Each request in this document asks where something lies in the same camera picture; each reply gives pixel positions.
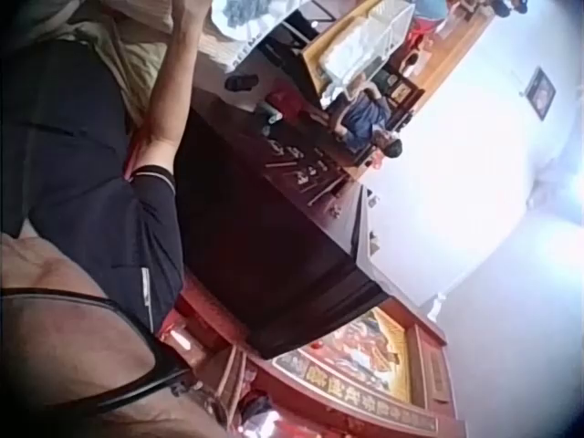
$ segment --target hand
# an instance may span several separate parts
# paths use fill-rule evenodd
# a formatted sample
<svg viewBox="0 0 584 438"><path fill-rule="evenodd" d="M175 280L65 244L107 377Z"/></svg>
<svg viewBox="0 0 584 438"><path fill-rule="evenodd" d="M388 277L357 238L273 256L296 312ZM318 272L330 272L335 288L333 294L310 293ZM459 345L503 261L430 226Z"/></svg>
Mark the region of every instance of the hand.
<svg viewBox="0 0 584 438"><path fill-rule="evenodd" d="M172 0L172 21L176 26L201 22L210 8L211 0Z"/></svg>

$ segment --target light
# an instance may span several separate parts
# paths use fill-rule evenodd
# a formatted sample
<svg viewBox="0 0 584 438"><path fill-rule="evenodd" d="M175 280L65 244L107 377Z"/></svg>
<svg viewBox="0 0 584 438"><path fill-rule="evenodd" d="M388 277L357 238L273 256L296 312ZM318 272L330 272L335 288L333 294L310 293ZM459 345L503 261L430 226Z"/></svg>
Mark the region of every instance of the light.
<svg viewBox="0 0 584 438"><path fill-rule="evenodd" d="M174 340L176 340L179 345L181 347L183 347L186 350L191 349L191 342L189 342L189 340L187 338L185 338L182 334L171 330L171 336L174 338Z"/></svg>
<svg viewBox="0 0 584 438"><path fill-rule="evenodd" d="M259 436L261 438L269 438L272 436L274 429L276 429L276 420L280 418L280 415L276 411L270 411L267 413L267 417L264 420L262 428L259 430Z"/></svg>

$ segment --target white wall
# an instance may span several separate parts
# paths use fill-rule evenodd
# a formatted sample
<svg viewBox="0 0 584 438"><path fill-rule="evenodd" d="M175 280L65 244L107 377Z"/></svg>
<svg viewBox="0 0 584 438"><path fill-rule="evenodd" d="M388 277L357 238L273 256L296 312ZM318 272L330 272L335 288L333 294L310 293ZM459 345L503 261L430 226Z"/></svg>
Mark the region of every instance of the white wall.
<svg viewBox="0 0 584 438"><path fill-rule="evenodd" d="M373 263L415 303L458 284L521 219L576 115L580 22L578 0L496 18L403 130L403 155L364 175L381 198ZM536 66L558 91L543 122L519 95Z"/></svg>
<svg viewBox="0 0 584 438"><path fill-rule="evenodd" d="M584 229L530 212L438 324L469 438L556 436L581 409Z"/></svg>

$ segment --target short sleeve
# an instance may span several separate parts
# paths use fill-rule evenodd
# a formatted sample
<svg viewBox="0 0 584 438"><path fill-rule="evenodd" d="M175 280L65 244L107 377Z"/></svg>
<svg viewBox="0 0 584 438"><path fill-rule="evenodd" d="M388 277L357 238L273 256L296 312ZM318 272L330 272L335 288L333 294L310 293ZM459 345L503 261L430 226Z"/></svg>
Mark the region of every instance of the short sleeve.
<svg viewBox="0 0 584 438"><path fill-rule="evenodd" d="M375 100L375 104L379 107L381 115L385 119L385 123L387 123L391 117L390 104L388 103L387 98L381 96L379 99Z"/></svg>
<svg viewBox="0 0 584 438"><path fill-rule="evenodd" d="M154 305L164 316L183 288L183 246L175 203L174 178L166 169L148 165L136 169L130 184L141 203L143 241L155 283Z"/></svg>

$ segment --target blue shirt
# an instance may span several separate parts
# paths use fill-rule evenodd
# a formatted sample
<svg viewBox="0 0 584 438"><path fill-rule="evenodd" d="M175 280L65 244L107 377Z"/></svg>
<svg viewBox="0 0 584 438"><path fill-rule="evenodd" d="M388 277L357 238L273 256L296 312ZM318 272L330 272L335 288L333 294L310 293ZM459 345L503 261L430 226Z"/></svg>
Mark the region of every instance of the blue shirt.
<svg viewBox="0 0 584 438"><path fill-rule="evenodd" d="M343 137L347 148L353 153L365 149L373 137L373 125L385 126L390 116L390 107L384 97L372 100L366 93L360 93L341 121L347 128Z"/></svg>
<svg viewBox="0 0 584 438"><path fill-rule="evenodd" d="M430 21L442 21L448 16L446 0L414 0L415 9L413 15Z"/></svg>

